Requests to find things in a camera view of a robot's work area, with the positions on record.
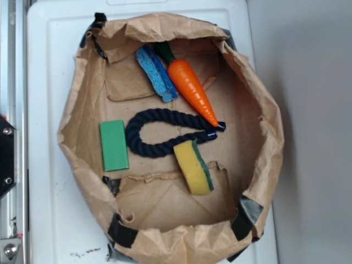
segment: paper bag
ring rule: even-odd
[[[143,264],[217,263],[263,234],[282,165],[281,114],[248,59],[216,25],[155,13],[106,21],[87,30],[58,141],[76,182],[115,250]],[[199,145],[214,191],[191,195],[173,154],[143,158],[128,149],[130,168],[105,172],[100,122],[124,124],[149,108],[196,115],[183,96],[164,103],[136,62],[143,45],[168,41],[198,75],[225,132]],[[156,144],[192,129],[164,123],[143,127]]]

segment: rope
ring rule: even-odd
[[[155,145],[142,142],[139,134],[140,130],[144,124],[156,121],[207,131],[188,133]],[[196,140],[197,144],[213,140],[217,137],[215,130],[224,131],[224,128],[213,127],[200,115],[194,116],[169,109],[156,108],[139,112],[130,120],[126,127],[126,140],[133,153],[142,157],[158,158],[171,154],[175,145],[187,140]]]

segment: metal frame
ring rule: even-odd
[[[23,264],[30,263],[26,103],[26,14],[29,4],[29,0],[0,1],[0,113],[17,130],[17,184],[0,203],[0,256],[4,256],[4,247],[11,240],[10,244],[18,246],[16,257],[9,263]]]

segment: carrot toy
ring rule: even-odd
[[[219,126],[208,97],[189,63],[176,59],[167,42],[158,42],[156,52],[169,63],[167,73],[185,99],[214,127]]]

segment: green eraser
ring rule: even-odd
[[[105,171],[129,168],[123,121],[100,123],[100,137]]]

